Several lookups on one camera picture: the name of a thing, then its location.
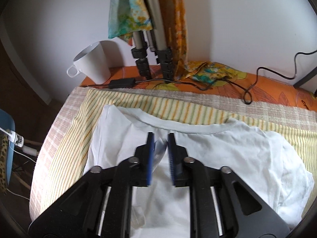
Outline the orange floral sheet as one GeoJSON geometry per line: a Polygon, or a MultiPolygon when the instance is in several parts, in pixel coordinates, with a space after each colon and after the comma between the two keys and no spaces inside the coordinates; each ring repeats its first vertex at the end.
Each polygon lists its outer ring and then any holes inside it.
{"type": "MultiPolygon", "coordinates": [[[[165,84],[163,81],[158,80],[161,77],[160,66],[150,66],[150,70],[153,78],[156,80],[138,83],[134,86],[135,89],[206,93],[208,95],[242,99],[243,88],[248,88],[256,79],[254,74],[238,72],[237,76],[232,79],[232,83],[219,81],[210,89],[203,92],[200,88],[206,87],[205,84],[188,79],[185,81],[193,83],[195,86],[177,83],[165,84]]],[[[267,102],[316,111],[316,98],[313,94],[303,89],[295,89],[291,85],[277,82],[266,77],[260,76],[257,84],[251,89],[250,93],[253,97],[253,102],[267,102]]]]}

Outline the white mug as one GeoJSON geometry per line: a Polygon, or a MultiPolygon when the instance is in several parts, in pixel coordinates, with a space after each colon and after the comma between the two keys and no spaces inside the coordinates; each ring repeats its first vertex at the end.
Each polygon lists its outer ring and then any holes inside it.
{"type": "Polygon", "coordinates": [[[84,74],[95,84],[105,83],[111,77],[111,73],[107,65],[102,44],[95,42],[80,51],[74,57],[73,63],[67,69],[66,74],[70,78],[84,74]]]}

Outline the folded silver tripod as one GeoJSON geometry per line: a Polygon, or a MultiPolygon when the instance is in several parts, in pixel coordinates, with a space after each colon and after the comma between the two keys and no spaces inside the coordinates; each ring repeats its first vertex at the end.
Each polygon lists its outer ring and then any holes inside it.
{"type": "Polygon", "coordinates": [[[156,62],[161,66],[163,80],[170,83],[174,80],[173,54],[171,48],[167,46],[159,0],[145,0],[145,4],[153,29],[133,32],[132,55],[136,60],[140,76],[151,80],[152,74],[147,59],[147,49],[149,48],[155,54],[156,62]]]}

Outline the orange patterned fabric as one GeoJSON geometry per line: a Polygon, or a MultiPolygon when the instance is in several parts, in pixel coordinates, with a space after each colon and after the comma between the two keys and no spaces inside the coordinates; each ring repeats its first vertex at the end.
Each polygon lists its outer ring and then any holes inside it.
{"type": "Polygon", "coordinates": [[[184,0],[158,0],[167,46],[173,53],[175,79],[186,75],[188,38],[184,0]]]}

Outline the colourful floral scarf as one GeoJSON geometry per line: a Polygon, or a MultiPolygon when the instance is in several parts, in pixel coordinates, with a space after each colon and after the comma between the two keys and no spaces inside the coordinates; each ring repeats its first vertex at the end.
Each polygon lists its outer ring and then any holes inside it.
{"type": "Polygon", "coordinates": [[[110,0],[108,38],[133,45],[133,33],[153,29],[145,0],[110,0]]]}

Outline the black power adapter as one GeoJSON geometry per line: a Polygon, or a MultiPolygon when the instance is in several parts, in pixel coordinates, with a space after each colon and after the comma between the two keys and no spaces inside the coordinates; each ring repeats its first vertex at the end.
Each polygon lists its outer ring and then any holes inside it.
{"type": "Polygon", "coordinates": [[[136,79],[135,78],[124,78],[111,80],[108,84],[109,89],[120,89],[120,88],[133,88],[135,86],[136,79]]]}

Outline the blue chair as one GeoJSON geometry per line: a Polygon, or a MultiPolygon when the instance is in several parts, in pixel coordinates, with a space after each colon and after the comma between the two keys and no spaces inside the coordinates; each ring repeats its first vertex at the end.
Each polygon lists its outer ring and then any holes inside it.
{"type": "Polygon", "coordinates": [[[15,131],[15,122],[11,115],[1,110],[1,180],[6,190],[11,178],[14,143],[7,135],[15,131]]]}

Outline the white t-shirt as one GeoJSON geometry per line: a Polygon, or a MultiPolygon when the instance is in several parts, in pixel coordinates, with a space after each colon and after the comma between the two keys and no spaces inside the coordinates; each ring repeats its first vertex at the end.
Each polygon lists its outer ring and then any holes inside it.
{"type": "Polygon", "coordinates": [[[279,133],[230,118],[189,125],[139,108],[104,106],[86,169],[114,167],[105,237],[286,237],[301,216],[314,178],[279,133]],[[154,133],[150,186],[137,187],[138,146],[154,133]],[[168,134],[186,149],[187,187],[171,181],[168,134]]]}

